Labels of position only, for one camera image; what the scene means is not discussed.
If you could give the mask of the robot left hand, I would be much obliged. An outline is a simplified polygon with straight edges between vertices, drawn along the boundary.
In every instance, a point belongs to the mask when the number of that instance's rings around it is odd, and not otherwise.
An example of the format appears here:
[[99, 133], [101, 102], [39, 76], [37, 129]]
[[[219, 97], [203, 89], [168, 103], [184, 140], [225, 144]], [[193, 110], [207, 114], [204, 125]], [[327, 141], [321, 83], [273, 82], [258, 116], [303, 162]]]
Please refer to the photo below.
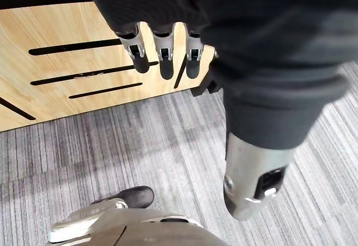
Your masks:
[[198, 23], [223, 90], [224, 201], [245, 220], [280, 190], [293, 155], [357, 59], [357, 0], [93, 0], [120, 32], [132, 21]]

